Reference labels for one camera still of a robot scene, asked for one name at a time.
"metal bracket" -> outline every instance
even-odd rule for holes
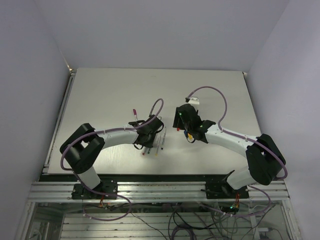
[[[114,194],[118,193],[118,185],[113,180],[104,180],[101,182],[101,187],[97,190],[97,192],[106,193],[104,199],[106,200],[115,200],[117,196]],[[71,198],[73,200],[91,200],[91,199],[101,199],[101,195],[95,194],[83,187],[82,184],[78,183],[73,186],[73,190],[71,193]]]
[[[222,183],[218,181],[210,181],[205,183],[205,189],[201,189],[205,192],[206,199],[235,199],[236,194],[240,195],[240,199],[248,199],[249,191],[247,186],[243,186],[240,189],[230,192],[229,195],[222,191]]]

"white table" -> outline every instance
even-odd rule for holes
[[[79,68],[56,132],[49,159],[49,174],[68,174],[60,168],[62,143],[83,123],[96,129],[120,127],[134,121],[133,109],[139,119],[148,118],[151,106],[164,99],[160,115],[167,132],[164,150],[155,156],[142,156],[133,145],[123,144],[103,150],[94,163],[98,174],[227,174],[247,166],[241,155],[224,147],[196,141],[187,142],[183,131],[172,127],[176,107],[200,86],[221,90],[228,102],[222,126],[259,136],[261,134],[241,71]],[[212,89],[199,90],[199,114],[203,120],[218,122],[224,112],[222,97]]]

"cable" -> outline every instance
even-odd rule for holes
[[[178,209],[182,208],[182,206],[178,206],[176,209],[173,210],[170,218],[169,218],[169,221],[168,221],[168,236],[169,236],[169,239],[170,240],[174,240],[175,238],[175,235],[177,234],[177,232],[181,231],[181,230],[185,230],[189,233],[189,237],[190,237],[190,240],[197,240],[197,237],[195,235],[195,233],[193,232],[193,229],[190,228],[190,225],[188,223],[185,223],[185,225],[178,225],[177,223],[176,224],[176,227],[172,230],[172,233],[170,234],[170,223],[171,223],[171,219],[173,218],[174,214],[178,211]],[[206,225],[206,223],[203,221],[203,219],[198,215],[196,214],[194,211],[192,211],[193,214],[203,223],[203,225],[205,226],[204,229],[208,229],[209,233],[212,235],[213,238],[215,238],[215,235],[213,234],[213,232],[210,230],[209,226]]]
[[[121,131],[121,130],[128,130],[128,131],[134,131],[134,130],[137,130],[137,129],[140,129],[144,126],[146,126],[147,124],[151,123],[154,119],[156,119],[156,117],[159,115],[159,113],[161,112],[163,106],[164,106],[164,100],[162,98],[159,98],[158,100],[155,101],[155,103],[153,104],[152,106],[152,110],[155,108],[156,104],[161,101],[161,106],[158,110],[158,112],[149,120],[149,121],[146,121],[145,123],[142,123],[141,125],[139,126],[136,126],[136,127],[130,127],[130,128],[124,128],[124,127],[117,127],[117,128],[111,128],[111,129],[106,129],[106,130],[101,130],[101,131],[93,131],[93,132],[90,132],[90,133],[87,133],[87,134],[84,134],[80,137],[78,137],[76,140],[74,140],[72,143],[70,143],[66,149],[63,151],[62,153],[62,156],[61,156],[61,160],[60,160],[60,166],[63,170],[66,170],[66,171],[69,171],[71,170],[72,171],[72,168],[65,168],[64,167],[64,159],[66,157],[66,154],[67,152],[72,148],[73,145],[75,145],[77,142],[81,141],[82,139],[86,138],[86,137],[89,137],[89,136],[92,136],[92,135],[95,135],[95,134],[106,134],[106,133],[109,133],[109,132],[113,132],[113,131]],[[117,197],[117,198],[122,198],[124,200],[126,200],[128,203],[129,203],[129,209],[128,211],[122,215],[122,216],[119,216],[119,217],[116,217],[116,218],[112,218],[112,219],[102,219],[102,218],[98,218],[98,217],[91,217],[89,216],[87,213],[86,213],[86,205],[83,207],[82,209],[82,212],[83,212],[83,216],[84,217],[87,217],[87,218],[90,218],[90,219],[94,219],[94,220],[98,220],[98,221],[104,221],[104,222],[110,222],[110,221],[115,221],[115,220],[119,220],[119,219],[122,219],[124,218],[125,216],[127,216],[130,212],[131,212],[131,208],[132,208],[132,204],[131,204],[131,201],[129,200],[129,198],[125,197],[125,196],[122,196],[122,195],[118,195],[118,194],[115,194],[115,193],[105,193],[105,192],[99,192],[99,191],[95,191],[93,189],[91,189],[90,187],[86,186],[84,182],[82,182],[82,180],[79,178],[79,176],[73,172],[73,174],[75,175],[75,177],[79,180],[79,182],[82,184],[82,186],[87,189],[88,191],[94,193],[94,194],[97,194],[97,195],[103,195],[103,196],[112,196],[112,197]]]
[[[128,128],[124,128],[124,127],[116,127],[116,128],[110,128],[110,129],[106,129],[106,130],[100,130],[100,131],[93,131],[93,132],[89,132],[87,134],[84,134],[80,137],[78,137],[76,140],[74,140],[72,143],[70,143],[66,149],[63,151],[62,153],[62,156],[61,156],[61,159],[60,159],[60,167],[65,170],[65,171],[72,171],[72,168],[65,168],[64,167],[64,159],[66,157],[66,154],[67,152],[72,148],[73,145],[75,145],[77,142],[81,141],[82,139],[86,138],[86,137],[89,137],[89,136],[92,136],[92,135],[96,135],[96,134],[106,134],[106,133],[109,133],[109,132],[114,132],[114,131],[122,131],[122,130],[128,130],[128,131],[134,131],[134,130],[137,130],[137,129],[140,129],[146,125],[148,125],[149,123],[151,123],[153,120],[156,119],[156,117],[159,115],[159,113],[161,112],[163,106],[164,106],[164,100],[162,98],[159,98],[158,100],[155,101],[155,103],[153,104],[152,106],[152,110],[155,108],[155,105],[161,101],[161,106],[158,110],[158,112],[153,116],[153,118],[151,118],[149,121],[146,121],[145,123],[139,125],[139,126],[136,126],[136,127],[128,127]]]
[[[236,133],[233,133],[233,132],[230,132],[230,131],[227,131],[227,130],[224,130],[222,127],[221,127],[221,122],[222,120],[225,118],[226,114],[227,114],[227,109],[228,109],[228,104],[227,104],[227,99],[225,97],[225,95],[217,88],[213,87],[213,86],[201,86],[201,87],[198,87],[196,88],[195,90],[193,90],[187,97],[186,99],[189,99],[196,91],[200,90],[200,89],[213,89],[215,91],[217,91],[223,98],[223,101],[224,101],[224,113],[222,115],[222,117],[220,118],[220,120],[218,121],[218,127],[219,129],[226,133],[226,134],[229,134],[229,135],[232,135],[232,136],[235,136],[235,137],[238,137],[238,138],[241,138],[241,139],[244,139],[244,140],[248,140],[256,145],[258,145],[259,147],[263,148],[264,150],[266,150],[269,154],[271,154],[278,162],[279,164],[281,165],[281,167],[283,168],[284,170],[284,176],[281,176],[281,177],[276,177],[275,180],[280,180],[280,179],[285,179],[287,176],[288,176],[288,171],[287,171],[287,168],[286,166],[284,165],[284,163],[281,161],[281,159],[275,155],[269,148],[267,148],[266,146],[264,146],[263,144],[261,144],[260,142],[256,141],[256,140],[253,140],[251,138],[245,138],[244,136],[241,136],[239,134],[236,134]]]
[[[145,222],[142,218],[138,217],[138,216],[135,216],[132,212],[131,212],[132,216],[134,216],[135,218],[141,220],[142,222],[144,222],[144,224],[146,224],[147,226],[149,226],[150,228],[154,229],[154,230],[157,230],[159,233],[161,233],[161,235],[164,237],[165,240],[168,240],[167,237],[157,228],[149,225],[147,222]]]
[[[238,232],[238,223],[237,223],[237,218],[234,219],[234,222],[233,222],[233,227],[232,227],[232,233],[231,233],[231,239],[232,239],[232,236],[234,234],[236,234]]]
[[[182,226],[182,225],[180,225],[180,224],[178,224],[178,223],[176,222],[176,220],[175,220],[175,214],[177,214],[178,217],[182,220],[182,222],[184,223],[184,226]],[[173,222],[175,223],[175,225],[177,225],[177,226],[180,227],[180,228],[194,229],[194,230],[205,230],[205,229],[208,229],[208,228],[214,229],[214,227],[211,227],[211,226],[214,225],[214,224],[206,225],[205,227],[191,226],[190,224],[188,224],[188,223],[180,216],[180,214],[179,214],[178,212],[175,212],[175,213],[173,214],[173,217],[172,217],[172,218],[173,218]]]
[[[253,229],[254,229],[253,237],[255,237],[255,234],[256,234],[256,230],[257,230],[258,225],[261,223],[261,221],[264,219],[264,217],[267,215],[267,213],[270,212],[270,210],[273,209],[275,206],[276,206],[276,205],[271,206],[271,207],[268,209],[268,211],[266,211],[266,213],[261,217],[260,221],[259,221],[254,227],[250,228],[249,231],[247,231],[247,232],[245,233],[245,235],[243,235],[240,240],[244,239],[244,237],[245,237],[251,230],[253,230]]]
[[[249,213],[249,214],[237,214],[237,215],[233,215],[233,214],[229,214],[229,213],[223,212],[223,211],[221,211],[220,209],[213,208],[213,207],[211,207],[211,206],[205,205],[205,204],[203,204],[203,203],[199,203],[199,205],[202,206],[202,207],[205,207],[205,208],[207,208],[207,209],[210,209],[210,210],[212,210],[212,211],[221,213],[221,214],[223,214],[223,215],[225,215],[225,216],[234,217],[234,218],[241,218],[241,217],[246,218],[246,217],[251,217],[251,216],[260,215],[260,214],[264,213],[264,212],[271,206],[271,198],[270,198],[270,196],[269,196],[265,191],[263,191],[262,189],[259,189],[259,188],[255,187],[255,186],[252,186],[252,185],[249,185],[249,187],[251,187],[251,188],[253,188],[253,189],[256,189],[256,190],[262,192],[262,193],[263,193],[264,195],[266,195],[266,197],[268,198],[268,204],[267,204],[267,206],[266,206],[263,210],[261,210],[261,211],[256,211],[256,212],[252,212],[252,213]]]
[[[270,230],[271,230],[271,231],[276,230],[276,231],[279,233],[281,240],[284,240],[284,239],[282,238],[282,235],[281,235],[281,233],[279,232],[279,230],[278,230],[278,229],[270,228]]]

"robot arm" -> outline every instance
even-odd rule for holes
[[[154,115],[151,115],[146,122],[149,122],[153,117]],[[140,123],[144,122],[143,120],[129,122],[125,128],[137,127]],[[65,159],[87,187],[103,192],[102,182],[93,166],[101,150],[120,144],[138,144],[143,147],[152,148],[156,134],[162,130],[160,128],[163,128],[163,126],[163,122],[157,117],[147,125],[135,130],[123,129],[87,136],[70,148],[65,155]],[[95,129],[89,123],[82,124],[62,144],[60,152],[63,153],[68,145],[79,137],[94,131]]]
[[[260,146],[247,139],[253,139],[264,145],[286,164],[284,157],[272,138],[266,134],[257,137],[227,129],[223,129],[222,131],[215,122],[201,120],[196,110],[197,105],[199,105],[199,101],[177,107],[173,127],[185,130],[195,140],[206,144],[217,144],[230,149],[245,157],[248,162],[248,166],[242,169],[235,169],[226,176],[224,179],[225,184],[222,187],[223,191],[227,193],[256,182],[262,185],[269,185],[282,167],[272,155],[264,152]]]

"metal rail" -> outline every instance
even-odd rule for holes
[[[100,200],[73,200],[71,193],[77,182],[34,182],[28,202],[37,203],[99,203]],[[207,199],[205,182],[118,182],[118,194],[129,198],[133,203],[174,203],[174,202],[230,202],[233,199]],[[273,181],[264,186],[255,184],[267,192],[273,201],[288,200],[289,194],[284,181]],[[260,191],[248,187],[249,198],[241,201],[265,201],[267,197]],[[109,203],[123,203],[118,197]]]

